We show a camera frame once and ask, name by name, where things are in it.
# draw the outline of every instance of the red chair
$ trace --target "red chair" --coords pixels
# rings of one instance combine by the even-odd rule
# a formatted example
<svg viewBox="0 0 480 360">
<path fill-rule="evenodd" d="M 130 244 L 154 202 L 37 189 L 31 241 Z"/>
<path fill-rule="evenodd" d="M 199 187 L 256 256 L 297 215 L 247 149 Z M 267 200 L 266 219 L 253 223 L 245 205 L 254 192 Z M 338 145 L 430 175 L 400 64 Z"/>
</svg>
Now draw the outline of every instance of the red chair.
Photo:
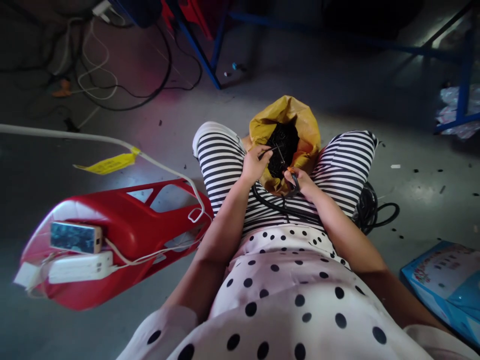
<svg viewBox="0 0 480 360">
<path fill-rule="evenodd" d="M 217 29 L 222 17 L 222 5 L 224 0 L 180 0 L 178 5 L 189 23 L 197 24 L 203 35 L 210 41 L 215 40 Z M 170 10 L 165 0 L 161 0 L 163 10 L 161 15 L 165 20 L 167 27 L 172 30 L 170 21 L 174 19 L 174 14 Z"/>
<path fill-rule="evenodd" d="M 206 213 L 196 223 L 191 222 L 188 215 L 193 209 L 201 208 L 198 203 L 167 212 L 156 212 L 150 206 L 159 192 L 167 185 L 175 185 L 195 196 L 188 183 L 183 179 L 176 179 L 65 199 L 45 217 L 36 229 L 23 251 L 20 265 L 25 261 L 38 264 L 39 260 L 55 251 L 50 247 L 50 223 L 53 221 L 82 222 L 100 226 L 104 236 L 118 248 L 125 258 L 131 261 L 158 250 L 167 249 L 165 243 L 201 225 L 200 232 L 196 236 L 196 240 L 199 239 L 207 231 L 211 222 L 207 214 L 213 219 L 209 199 L 200 193 Z M 145 202 L 128 194 L 149 189 L 152 189 L 152 193 Z M 199 214 L 200 210 L 194 212 L 192 217 L 196 218 Z M 38 289 L 45 290 L 51 300 L 66 308 L 72 310 L 92 309 L 190 254 L 198 245 L 197 242 L 183 251 L 164 252 L 165 258 L 160 262 L 154 263 L 156 259 L 153 258 L 139 265 L 121 268 L 101 280 L 61 284 L 49 284 L 46 280 Z M 105 243 L 103 250 L 109 250 Z M 113 264 L 124 265 L 115 253 L 113 253 Z"/>
</svg>

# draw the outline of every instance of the blue metal frame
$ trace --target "blue metal frame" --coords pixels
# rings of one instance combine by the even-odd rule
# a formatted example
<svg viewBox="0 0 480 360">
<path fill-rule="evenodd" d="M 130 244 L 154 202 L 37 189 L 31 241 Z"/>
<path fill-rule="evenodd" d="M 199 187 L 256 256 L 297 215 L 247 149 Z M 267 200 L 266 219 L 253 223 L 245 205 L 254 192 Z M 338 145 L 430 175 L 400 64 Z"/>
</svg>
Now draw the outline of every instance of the blue metal frame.
<svg viewBox="0 0 480 360">
<path fill-rule="evenodd" d="M 205 72 L 208 74 L 217 89 L 222 88 L 222 85 L 217 78 L 216 71 L 220 57 L 220 51 L 222 49 L 227 17 L 230 17 L 237 21 L 262 25 L 270 28 L 298 31 L 310 35 L 314 34 L 336 37 L 343 40 L 349 40 L 360 44 L 365 44 L 371 47 L 400 51 L 412 54 L 412 56 L 435 58 L 441 61 L 451 62 L 460 65 L 461 79 L 458 93 L 458 107 L 456 112 L 456 119 L 455 121 L 448 124 L 442 124 L 440 126 L 437 126 L 435 129 L 435 134 L 439 134 L 444 130 L 456 127 L 458 125 L 469 123 L 475 120 L 480 120 L 480 113 L 466 115 L 470 96 L 470 77 L 472 73 L 472 66 L 474 63 L 475 16 L 472 16 L 472 30 L 470 30 L 465 36 L 465 44 L 461 53 L 431 48 L 431 45 L 435 39 L 437 39 L 441 34 L 443 34 L 448 28 L 450 28 L 456 21 L 463 17 L 473 7 L 473 1 L 474 0 L 470 1 L 454 17 L 452 17 L 452 19 L 450 19 L 444 26 L 442 26 L 441 29 L 438 30 L 423 46 L 404 46 L 394 41 L 380 40 L 347 32 L 331 31 L 325 28 L 311 27 L 301 23 L 279 21 L 267 16 L 258 16 L 242 12 L 229 11 L 230 0 L 225 0 L 223 2 L 223 7 L 221 10 L 221 18 L 215 38 L 213 55 L 209 62 L 195 34 L 193 33 L 187 20 L 185 19 L 185 16 L 178 4 L 178 0 L 165 0 L 171 12 L 175 16 L 175 19 L 178 22 L 181 30 L 185 33 L 188 41 L 190 42 L 191 46 L 200 58 Z"/>
</svg>

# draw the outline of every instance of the woman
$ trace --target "woman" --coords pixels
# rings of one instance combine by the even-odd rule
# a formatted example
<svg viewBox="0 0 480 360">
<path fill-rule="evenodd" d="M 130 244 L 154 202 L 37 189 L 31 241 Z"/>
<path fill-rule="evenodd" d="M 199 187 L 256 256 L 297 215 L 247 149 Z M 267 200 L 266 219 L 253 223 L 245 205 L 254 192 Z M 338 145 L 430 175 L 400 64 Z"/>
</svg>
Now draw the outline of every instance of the woman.
<svg viewBox="0 0 480 360">
<path fill-rule="evenodd" d="M 214 122 L 193 141 L 215 218 L 165 304 L 118 359 L 479 359 L 388 270 L 351 217 L 378 141 L 335 137 L 286 206 L 258 183 L 272 151 Z M 287 171 L 285 178 L 292 182 Z"/>
</svg>

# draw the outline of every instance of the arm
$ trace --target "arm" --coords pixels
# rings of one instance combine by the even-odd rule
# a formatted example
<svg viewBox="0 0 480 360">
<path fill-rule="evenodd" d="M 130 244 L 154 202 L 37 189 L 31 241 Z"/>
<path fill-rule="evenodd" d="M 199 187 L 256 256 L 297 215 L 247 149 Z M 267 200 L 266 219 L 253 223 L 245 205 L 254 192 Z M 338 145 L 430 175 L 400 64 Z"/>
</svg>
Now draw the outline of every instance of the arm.
<svg viewBox="0 0 480 360">
<path fill-rule="evenodd" d="M 403 329 L 408 325 L 428 325 L 445 332 L 448 330 L 413 296 L 394 276 L 370 240 L 355 226 L 337 203 L 320 190 L 302 170 L 295 169 L 300 192 L 318 211 L 328 237 L 336 252 L 382 301 L 388 313 Z M 293 184 L 292 175 L 285 178 Z"/>
<path fill-rule="evenodd" d="M 240 179 L 228 192 L 186 274 L 162 307 L 181 305 L 190 308 L 200 323 L 207 318 L 222 285 L 225 268 L 239 248 L 250 189 L 262 176 L 272 151 L 261 160 L 259 154 L 268 149 L 268 146 L 260 145 L 245 156 Z"/>
</svg>

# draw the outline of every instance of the striped pants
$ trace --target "striped pants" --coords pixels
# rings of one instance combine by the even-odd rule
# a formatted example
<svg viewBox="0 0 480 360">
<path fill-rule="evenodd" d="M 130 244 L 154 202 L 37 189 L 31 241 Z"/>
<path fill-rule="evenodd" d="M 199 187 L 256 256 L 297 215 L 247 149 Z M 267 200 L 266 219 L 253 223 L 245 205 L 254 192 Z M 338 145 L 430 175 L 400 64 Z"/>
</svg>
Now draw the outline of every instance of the striped pants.
<svg viewBox="0 0 480 360">
<path fill-rule="evenodd" d="M 245 149 L 240 138 L 227 131 L 203 131 L 197 140 L 197 156 L 203 181 L 213 213 L 216 215 L 230 188 L 242 174 Z M 326 194 L 330 195 L 343 212 L 352 217 L 374 159 L 378 140 L 370 131 L 349 131 L 335 136 L 324 147 L 310 177 Z M 302 194 L 283 199 L 267 192 L 259 181 L 255 184 L 260 196 L 269 202 L 290 209 L 318 215 L 314 204 Z M 305 225 L 325 231 L 321 222 L 313 223 L 301 217 L 284 215 L 261 204 L 252 191 L 243 224 L 243 234 L 266 226 L 280 224 Z"/>
</svg>

